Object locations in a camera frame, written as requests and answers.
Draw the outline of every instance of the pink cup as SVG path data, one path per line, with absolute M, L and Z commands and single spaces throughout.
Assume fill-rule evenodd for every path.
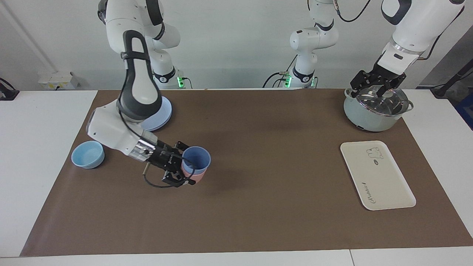
M 189 177 L 191 175 L 191 173 L 188 173 L 184 167 L 181 167 L 182 169 L 182 172 L 184 173 L 185 177 Z M 207 170 L 205 170 L 203 173 L 201 174 L 198 174 L 198 175 L 192 175 L 191 179 L 195 181 L 195 183 L 197 184 L 200 180 L 202 180 L 202 177 L 204 177 L 205 175 L 205 172 L 207 172 Z

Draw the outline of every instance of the white tray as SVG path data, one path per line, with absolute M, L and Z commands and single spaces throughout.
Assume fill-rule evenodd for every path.
M 380 141 L 346 142 L 340 149 L 365 208 L 379 211 L 416 205 L 386 144 Z

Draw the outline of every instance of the light blue bowl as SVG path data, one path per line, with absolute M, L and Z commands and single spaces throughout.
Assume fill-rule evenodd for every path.
M 212 161 L 210 153 L 206 149 L 198 146 L 187 148 L 182 153 L 182 157 L 191 161 L 195 167 L 195 169 L 193 169 L 192 165 L 188 161 L 183 160 L 182 167 L 184 170 L 186 170 L 188 173 L 192 173 L 192 171 L 195 170 L 195 175 L 200 175 L 201 173 L 205 172 Z
M 76 166 L 92 169 L 99 166 L 104 161 L 104 148 L 102 144 L 96 141 L 84 142 L 74 149 L 70 159 Z

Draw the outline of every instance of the blue plate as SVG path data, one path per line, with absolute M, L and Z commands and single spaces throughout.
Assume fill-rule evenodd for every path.
M 166 123 L 171 119 L 172 113 L 173 107 L 171 105 L 171 102 L 166 97 L 163 97 L 161 109 L 157 113 L 143 121 L 141 123 L 141 127 L 146 131 L 157 130 L 166 125 Z

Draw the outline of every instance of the pot handle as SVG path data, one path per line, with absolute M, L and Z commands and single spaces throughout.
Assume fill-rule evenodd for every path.
M 352 98 L 352 97 L 350 97 L 350 96 L 348 95 L 348 91 L 349 91 L 349 90 L 350 90 L 350 89 L 344 90 L 344 92 L 345 92 L 345 97 L 346 97 L 346 98 Z
M 410 108 L 410 109 L 407 108 L 406 112 L 412 111 L 412 110 L 414 109 L 414 104 L 413 104 L 411 101 L 409 101 L 409 100 L 408 100 L 408 102 L 409 102 L 409 106 L 410 106 L 411 108 Z

